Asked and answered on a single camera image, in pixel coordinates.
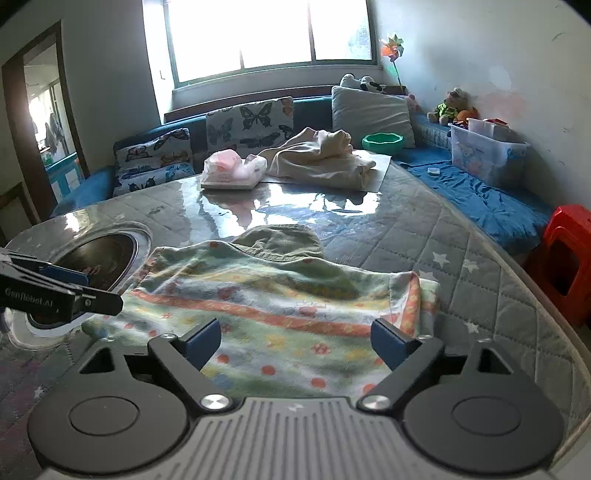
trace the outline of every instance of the plastic bag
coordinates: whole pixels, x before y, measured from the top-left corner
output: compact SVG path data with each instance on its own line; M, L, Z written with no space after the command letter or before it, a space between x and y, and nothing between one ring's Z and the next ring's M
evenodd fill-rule
M234 150L215 152L205 161L201 186L204 189L252 190L267 173L267 161L258 155L240 158Z

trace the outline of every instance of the window sill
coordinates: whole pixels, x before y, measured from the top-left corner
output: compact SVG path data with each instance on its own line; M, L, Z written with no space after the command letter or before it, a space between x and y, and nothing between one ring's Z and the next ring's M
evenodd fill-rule
M271 72L276 74L281 73L303 73L303 72L326 72L330 70L343 70L343 69L358 69L363 68L369 72L382 71L384 67L379 65L371 64L356 64L356 63L330 63L330 64L317 64L317 65L296 65L296 66L285 66L285 67L272 67L264 70L253 70L251 72L240 72L229 74L223 77L216 77L212 79L203 80L201 82L195 82L190 85L185 85L179 88L175 88L173 93L183 93L191 91L195 88L206 87L208 85L215 85L224 82L240 82L242 79L246 80L251 76L269 75Z

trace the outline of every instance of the silver screw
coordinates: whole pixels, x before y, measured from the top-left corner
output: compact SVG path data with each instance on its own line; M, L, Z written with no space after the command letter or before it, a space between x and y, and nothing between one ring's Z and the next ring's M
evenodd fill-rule
M209 395L205 395L199 403L206 410L216 411L228 408L230 406L230 399L225 395L221 395L219 393L212 393Z
M361 401L361 405L367 410L384 411L392 406L392 401L383 395L369 395Z

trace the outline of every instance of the red plastic stool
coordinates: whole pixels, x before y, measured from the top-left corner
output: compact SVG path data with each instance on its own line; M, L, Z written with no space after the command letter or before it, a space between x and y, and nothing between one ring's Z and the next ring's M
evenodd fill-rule
M558 207L525 269L573 326L591 314L591 212Z

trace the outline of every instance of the window pane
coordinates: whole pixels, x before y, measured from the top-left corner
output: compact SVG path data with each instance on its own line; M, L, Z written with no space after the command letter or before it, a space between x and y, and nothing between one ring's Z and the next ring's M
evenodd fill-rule
M168 5L178 81L240 69L239 39L235 23L238 0L174 0Z
M246 68L311 61L307 0L243 1L237 13Z
M372 59L365 0L310 0L310 13L318 60Z

